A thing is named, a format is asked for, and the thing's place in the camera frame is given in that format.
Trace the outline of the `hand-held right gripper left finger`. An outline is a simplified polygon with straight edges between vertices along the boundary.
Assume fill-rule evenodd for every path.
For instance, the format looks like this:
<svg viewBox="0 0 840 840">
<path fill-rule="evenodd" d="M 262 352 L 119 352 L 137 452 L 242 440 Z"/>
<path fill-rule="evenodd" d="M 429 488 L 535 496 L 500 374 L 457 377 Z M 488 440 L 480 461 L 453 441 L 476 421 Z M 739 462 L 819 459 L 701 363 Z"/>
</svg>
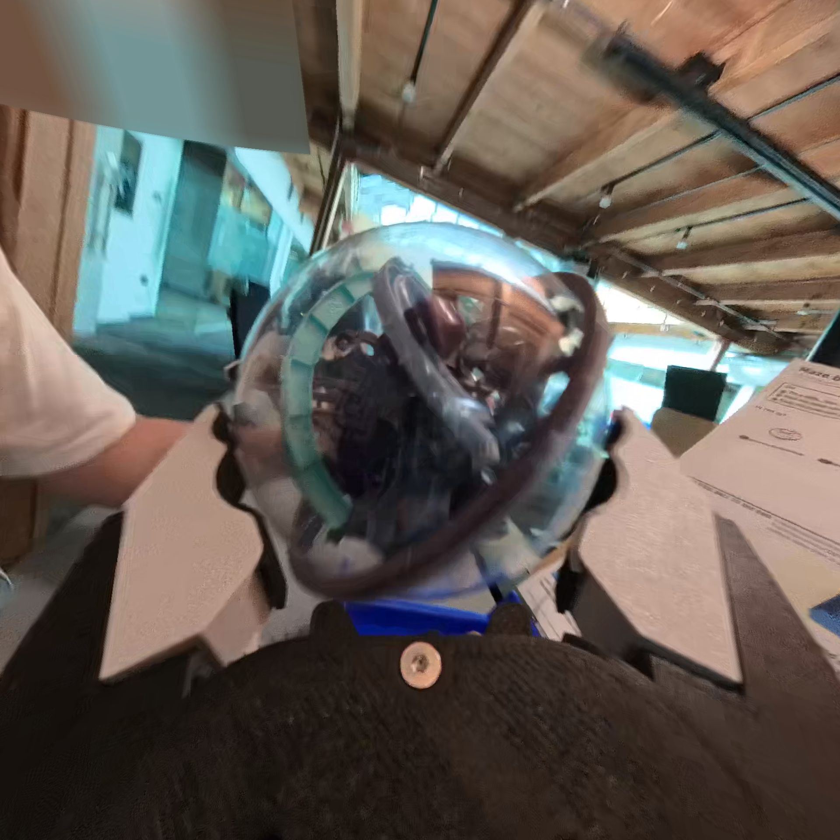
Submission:
<svg viewBox="0 0 840 840">
<path fill-rule="evenodd" d="M 219 492 L 228 453 L 205 408 L 122 512 L 99 678 L 113 682 L 173 655 L 224 668 L 260 646 L 287 581 L 256 513 Z"/>
</svg>

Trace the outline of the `person's left forearm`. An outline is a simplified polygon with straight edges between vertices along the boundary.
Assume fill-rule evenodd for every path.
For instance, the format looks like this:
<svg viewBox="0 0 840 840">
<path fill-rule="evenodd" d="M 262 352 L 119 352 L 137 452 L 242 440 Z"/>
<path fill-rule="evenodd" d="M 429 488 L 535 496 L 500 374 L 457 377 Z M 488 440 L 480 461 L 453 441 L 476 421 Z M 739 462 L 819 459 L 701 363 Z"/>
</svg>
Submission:
<svg viewBox="0 0 840 840">
<path fill-rule="evenodd" d="M 137 414 L 80 358 L 1 255 L 1 472 L 51 496 L 121 508 L 145 487 L 208 492 L 206 429 Z"/>
</svg>

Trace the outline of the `small cardboard box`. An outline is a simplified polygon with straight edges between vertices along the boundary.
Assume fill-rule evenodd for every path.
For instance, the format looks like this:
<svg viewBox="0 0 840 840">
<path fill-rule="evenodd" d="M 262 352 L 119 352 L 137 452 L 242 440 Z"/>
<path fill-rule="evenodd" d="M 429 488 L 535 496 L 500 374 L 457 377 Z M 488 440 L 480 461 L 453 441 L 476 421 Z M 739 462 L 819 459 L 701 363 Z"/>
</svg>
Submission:
<svg viewBox="0 0 840 840">
<path fill-rule="evenodd" d="M 650 424 L 653 434 L 675 458 L 689 451 L 717 427 L 713 421 L 667 407 L 660 407 Z"/>
</svg>

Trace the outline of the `black panel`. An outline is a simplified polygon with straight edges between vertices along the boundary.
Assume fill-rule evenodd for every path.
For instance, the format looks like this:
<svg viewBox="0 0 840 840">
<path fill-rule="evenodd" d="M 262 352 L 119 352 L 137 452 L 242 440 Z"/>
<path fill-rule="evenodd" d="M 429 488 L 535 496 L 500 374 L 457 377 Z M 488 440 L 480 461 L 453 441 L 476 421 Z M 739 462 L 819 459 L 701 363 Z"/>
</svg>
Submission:
<svg viewBox="0 0 840 840">
<path fill-rule="evenodd" d="M 715 422 L 727 379 L 717 371 L 669 365 L 661 408 Z"/>
</svg>

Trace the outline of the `folded printed desk sheet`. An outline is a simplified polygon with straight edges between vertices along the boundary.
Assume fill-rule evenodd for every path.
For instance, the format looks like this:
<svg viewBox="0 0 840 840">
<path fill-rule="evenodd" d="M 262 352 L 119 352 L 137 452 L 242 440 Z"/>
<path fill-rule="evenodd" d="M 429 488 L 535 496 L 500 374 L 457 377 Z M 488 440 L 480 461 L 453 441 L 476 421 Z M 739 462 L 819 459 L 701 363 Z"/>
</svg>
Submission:
<svg viewBox="0 0 840 840">
<path fill-rule="evenodd" d="M 838 668 L 839 370 L 795 360 L 679 457 Z"/>
</svg>

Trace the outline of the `black ceiling rail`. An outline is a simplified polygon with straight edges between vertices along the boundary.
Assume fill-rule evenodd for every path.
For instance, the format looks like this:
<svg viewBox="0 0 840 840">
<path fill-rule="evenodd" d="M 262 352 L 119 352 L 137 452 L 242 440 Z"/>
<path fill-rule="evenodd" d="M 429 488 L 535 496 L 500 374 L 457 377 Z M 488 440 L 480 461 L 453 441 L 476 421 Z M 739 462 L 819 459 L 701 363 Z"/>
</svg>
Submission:
<svg viewBox="0 0 840 840">
<path fill-rule="evenodd" d="M 750 119 L 736 115 L 709 90 L 718 82 L 724 63 L 696 53 L 673 67 L 636 40 L 617 30 L 601 38 L 584 54 L 586 61 L 623 95 L 639 105 L 666 103 L 711 128 L 711 138 L 723 138 L 775 181 L 794 189 L 807 202 L 839 218 L 838 187 Z"/>
</svg>

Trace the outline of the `blue plastic bin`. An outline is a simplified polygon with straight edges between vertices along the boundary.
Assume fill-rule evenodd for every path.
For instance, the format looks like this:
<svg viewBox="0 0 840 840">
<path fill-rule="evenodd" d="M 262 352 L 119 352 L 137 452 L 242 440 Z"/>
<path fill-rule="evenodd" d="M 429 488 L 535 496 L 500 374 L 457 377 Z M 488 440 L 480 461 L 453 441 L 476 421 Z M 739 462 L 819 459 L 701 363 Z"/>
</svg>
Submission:
<svg viewBox="0 0 840 840">
<path fill-rule="evenodd" d="M 413 637 L 483 634 L 495 608 L 507 603 L 525 606 L 516 592 L 501 596 L 494 589 L 443 602 L 383 598 L 372 602 L 342 602 L 342 606 L 361 636 Z"/>
</svg>

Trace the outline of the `clear maze ball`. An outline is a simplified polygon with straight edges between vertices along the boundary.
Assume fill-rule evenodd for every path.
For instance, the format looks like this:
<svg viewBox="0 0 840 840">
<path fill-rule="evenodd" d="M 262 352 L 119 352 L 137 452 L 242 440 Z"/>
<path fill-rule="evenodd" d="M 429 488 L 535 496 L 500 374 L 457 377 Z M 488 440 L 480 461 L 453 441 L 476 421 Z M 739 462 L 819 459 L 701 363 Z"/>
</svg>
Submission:
<svg viewBox="0 0 840 840">
<path fill-rule="evenodd" d="M 229 426 L 297 582 L 341 601 L 518 583 L 607 459 L 593 283 L 456 224 L 371 228 L 267 303 Z"/>
</svg>

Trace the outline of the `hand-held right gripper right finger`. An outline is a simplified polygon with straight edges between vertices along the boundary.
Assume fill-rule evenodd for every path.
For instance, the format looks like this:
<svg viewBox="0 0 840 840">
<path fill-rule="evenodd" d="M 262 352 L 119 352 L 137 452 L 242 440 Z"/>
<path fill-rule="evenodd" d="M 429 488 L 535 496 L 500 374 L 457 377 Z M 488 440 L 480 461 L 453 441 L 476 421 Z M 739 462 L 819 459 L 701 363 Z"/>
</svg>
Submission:
<svg viewBox="0 0 840 840">
<path fill-rule="evenodd" d="M 616 425 L 612 493 L 575 530 L 556 580 L 558 609 L 607 656 L 639 669 L 656 658 L 740 687 L 716 517 L 633 412 L 620 410 Z"/>
</svg>

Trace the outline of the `white printed paper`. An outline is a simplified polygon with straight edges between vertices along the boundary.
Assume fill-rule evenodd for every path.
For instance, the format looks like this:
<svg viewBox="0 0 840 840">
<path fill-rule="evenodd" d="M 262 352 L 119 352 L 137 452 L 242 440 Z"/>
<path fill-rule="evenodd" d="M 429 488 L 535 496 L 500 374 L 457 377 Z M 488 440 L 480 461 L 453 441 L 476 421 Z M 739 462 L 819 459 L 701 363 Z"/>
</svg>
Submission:
<svg viewBox="0 0 840 840">
<path fill-rule="evenodd" d="M 556 602 L 556 583 L 559 566 L 531 574 L 520 583 L 518 593 L 530 610 L 540 636 L 555 642 L 564 637 L 581 635 L 573 617 L 559 610 Z"/>
</svg>

